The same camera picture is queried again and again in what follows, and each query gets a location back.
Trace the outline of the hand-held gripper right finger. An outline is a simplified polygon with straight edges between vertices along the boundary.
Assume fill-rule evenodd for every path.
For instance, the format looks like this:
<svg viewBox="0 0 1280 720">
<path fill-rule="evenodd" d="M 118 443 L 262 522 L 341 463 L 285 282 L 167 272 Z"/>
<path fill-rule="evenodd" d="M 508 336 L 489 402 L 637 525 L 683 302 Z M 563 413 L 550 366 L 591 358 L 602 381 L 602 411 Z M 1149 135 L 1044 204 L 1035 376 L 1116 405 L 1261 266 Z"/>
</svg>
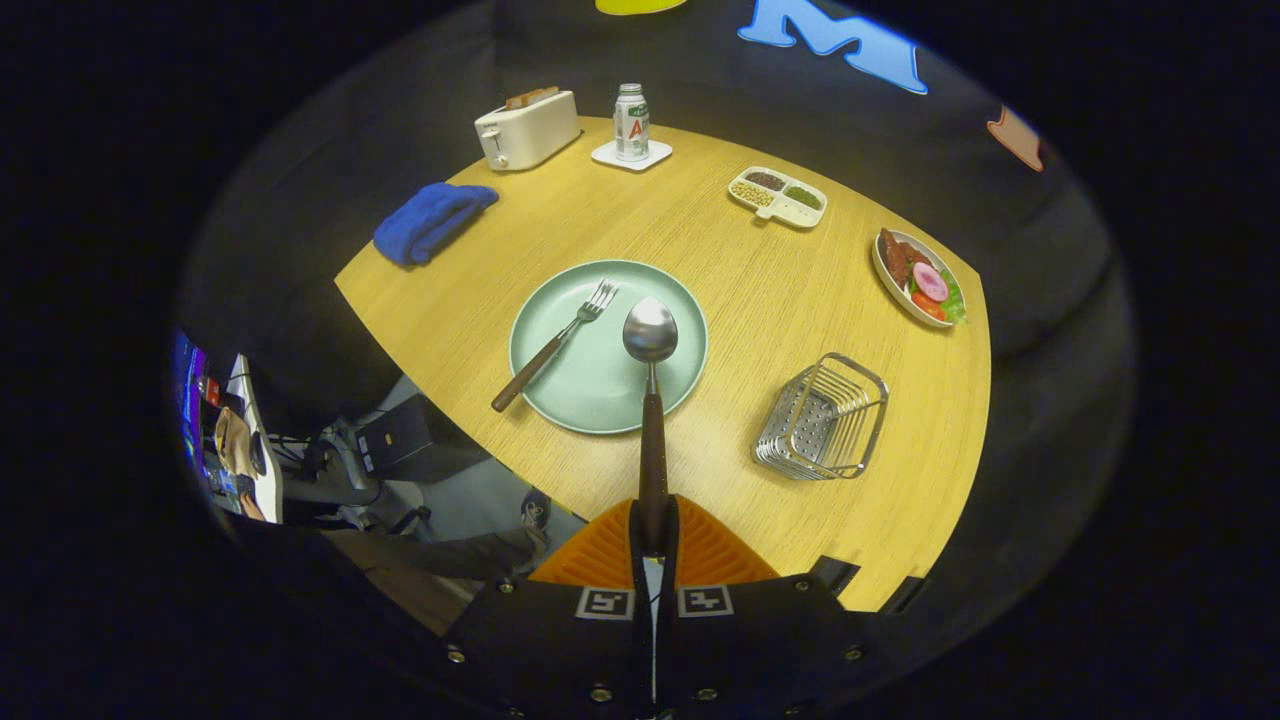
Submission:
<svg viewBox="0 0 1280 720">
<path fill-rule="evenodd" d="M 869 647 L 829 583 L 774 571 L 726 524 L 669 501 L 655 616 L 663 719 L 835 719 Z"/>
</svg>

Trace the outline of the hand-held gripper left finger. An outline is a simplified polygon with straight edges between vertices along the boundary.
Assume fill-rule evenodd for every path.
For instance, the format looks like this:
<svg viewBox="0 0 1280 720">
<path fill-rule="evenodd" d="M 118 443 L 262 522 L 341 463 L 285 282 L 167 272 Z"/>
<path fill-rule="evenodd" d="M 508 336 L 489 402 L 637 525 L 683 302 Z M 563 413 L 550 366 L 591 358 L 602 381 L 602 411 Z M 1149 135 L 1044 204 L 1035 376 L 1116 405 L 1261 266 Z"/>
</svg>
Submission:
<svg viewBox="0 0 1280 720">
<path fill-rule="evenodd" d="M 481 591 L 445 638 L 461 685 L 503 717 L 650 717 L 643 528 L 626 500 L 534 571 Z"/>
</svg>

